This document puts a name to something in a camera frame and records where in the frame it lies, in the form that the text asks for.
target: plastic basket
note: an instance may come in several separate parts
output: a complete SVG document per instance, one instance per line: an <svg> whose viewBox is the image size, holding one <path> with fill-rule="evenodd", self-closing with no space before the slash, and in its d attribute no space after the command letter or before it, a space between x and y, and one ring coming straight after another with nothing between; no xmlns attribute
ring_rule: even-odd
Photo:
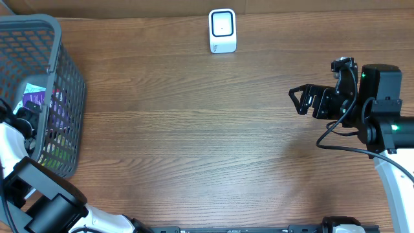
<svg viewBox="0 0 414 233"><path fill-rule="evenodd" d="M0 17L0 84L0 98L12 109L23 103L28 85L44 88L35 100L30 99L40 111L30 157L61 177L73 175L86 86L61 42L55 18L41 14Z"/></svg>

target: white plastic casing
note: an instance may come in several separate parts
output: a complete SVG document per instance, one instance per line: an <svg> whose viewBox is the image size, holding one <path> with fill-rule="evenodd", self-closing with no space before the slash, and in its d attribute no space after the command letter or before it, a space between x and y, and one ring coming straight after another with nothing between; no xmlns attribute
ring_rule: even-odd
<svg viewBox="0 0 414 233"><path fill-rule="evenodd" d="M88 204L86 204L85 207L88 209L88 215L75 223L69 232L74 232L83 227L91 228L103 233L135 232L135 227L125 216L108 214Z"/></svg>
<svg viewBox="0 0 414 233"><path fill-rule="evenodd" d="M212 53L234 52L237 48L235 13L232 9L212 10L208 14Z"/></svg>
<svg viewBox="0 0 414 233"><path fill-rule="evenodd" d="M334 227L332 233L365 233L365 230L363 227L354 224L341 224Z"/></svg>
<svg viewBox="0 0 414 233"><path fill-rule="evenodd" d="M4 178L13 171L22 158L28 156L24 136L7 123L0 123L0 160Z"/></svg>
<svg viewBox="0 0 414 233"><path fill-rule="evenodd" d="M414 149L397 149L396 154L383 151L381 155L394 160L408 172L414 173ZM394 231L414 233L413 182L392 164L378 158L374 158L374 162L386 190Z"/></svg>

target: purple package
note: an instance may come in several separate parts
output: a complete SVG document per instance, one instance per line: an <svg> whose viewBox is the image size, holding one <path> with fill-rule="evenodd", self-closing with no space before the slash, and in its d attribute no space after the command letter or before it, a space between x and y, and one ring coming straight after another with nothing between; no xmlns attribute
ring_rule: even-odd
<svg viewBox="0 0 414 233"><path fill-rule="evenodd" d="M26 106L26 102L28 102L28 101L34 102L37 105L42 105L42 103L45 102L45 91L23 94L23 106ZM53 110L54 110L55 114L57 114L57 115L59 115L63 118L66 118L67 120L69 119L68 114L65 113L65 110L62 108L62 106L60 106L59 102L56 102L54 104ZM63 123L63 121L56 118L55 116L53 116L52 121L53 121L53 123L56 127L59 127L59 128L65 128L66 127L66 125Z"/></svg>
<svg viewBox="0 0 414 233"><path fill-rule="evenodd" d="M23 106L26 106L26 102L31 101L37 105L42 105L45 101L45 92L40 91L36 93L26 93L23 94Z"/></svg>

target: wooden table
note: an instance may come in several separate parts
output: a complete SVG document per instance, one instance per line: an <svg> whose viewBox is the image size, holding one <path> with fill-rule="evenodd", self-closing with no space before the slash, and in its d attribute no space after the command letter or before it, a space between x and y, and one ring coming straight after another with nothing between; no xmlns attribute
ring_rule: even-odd
<svg viewBox="0 0 414 233"><path fill-rule="evenodd" d="M393 226L367 156L315 146L326 121L287 93L334 85L331 61L404 72L414 115L414 11L237 17L238 48L209 51L207 17L62 21L88 86L71 179L89 203L148 225L282 227L353 216ZM332 135L326 144L364 148Z"/></svg>

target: white device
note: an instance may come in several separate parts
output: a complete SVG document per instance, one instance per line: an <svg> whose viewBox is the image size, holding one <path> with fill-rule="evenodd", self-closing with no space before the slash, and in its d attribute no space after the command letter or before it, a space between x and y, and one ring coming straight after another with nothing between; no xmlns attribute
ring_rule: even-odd
<svg viewBox="0 0 414 233"><path fill-rule="evenodd" d="M210 50L212 53L234 52L237 48L235 13L232 9L216 9L208 14Z"/></svg>

